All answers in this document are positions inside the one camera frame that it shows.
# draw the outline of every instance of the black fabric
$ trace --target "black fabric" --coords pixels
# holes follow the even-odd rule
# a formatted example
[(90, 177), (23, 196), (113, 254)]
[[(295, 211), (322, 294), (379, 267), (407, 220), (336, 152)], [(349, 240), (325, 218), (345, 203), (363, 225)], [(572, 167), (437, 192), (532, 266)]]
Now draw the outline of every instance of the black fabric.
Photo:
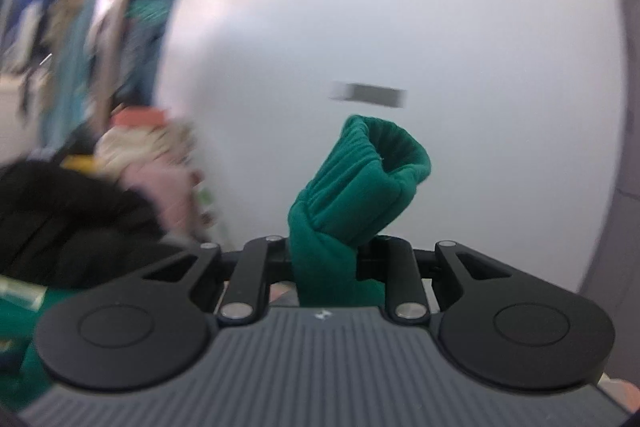
[(57, 165), (0, 171), (0, 273), (61, 289), (89, 288), (180, 249), (140, 194)]

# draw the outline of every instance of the green fabric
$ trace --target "green fabric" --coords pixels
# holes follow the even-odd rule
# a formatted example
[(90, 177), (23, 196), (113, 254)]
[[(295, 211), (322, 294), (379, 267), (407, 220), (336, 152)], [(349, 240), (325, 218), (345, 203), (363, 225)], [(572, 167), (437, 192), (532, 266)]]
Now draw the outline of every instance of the green fabric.
[(398, 217), (431, 172), (423, 147), (396, 124), (350, 116), (318, 174), (289, 211), (302, 306), (382, 306), (384, 285), (356, 280), (357, 248)]
[[(73, 292), (48, 289), (37, 312), (31, 312), (0, 299), (0, 338), (32, 337), (40, 316)], [(33, 343), (18, 375), (0, 373), (0, 402), (12, 410), (20, 410), (44, 393), (51, 381), (40, 363)]]

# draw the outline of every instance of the silver screw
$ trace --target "silver screw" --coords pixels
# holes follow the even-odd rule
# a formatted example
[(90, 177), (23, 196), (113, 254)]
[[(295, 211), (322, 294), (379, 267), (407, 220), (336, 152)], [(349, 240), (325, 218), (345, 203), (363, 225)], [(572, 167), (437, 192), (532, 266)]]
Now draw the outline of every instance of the silver screw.
[(398, 304), (396, 315), (402, 319), (420, 319), (427, 314), (427, 306), (417, 302)]
[(226, 319), (245, 319), (254, 312), (254, 309), (244, 302), (231, 302), (222, 306), (220, 313)]

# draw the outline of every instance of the yellow object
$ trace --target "yellow object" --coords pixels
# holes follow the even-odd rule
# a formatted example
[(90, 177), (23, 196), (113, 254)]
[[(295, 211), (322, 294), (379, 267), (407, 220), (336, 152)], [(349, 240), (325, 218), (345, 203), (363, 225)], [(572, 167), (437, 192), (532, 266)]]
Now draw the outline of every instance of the yellow object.
[(72, 171), (82, 172), (82, 174), (87, 175), (95, 174), (97, 172), (94, 157), (89, 155), (67, 156), (62, 161), (62, 167)]

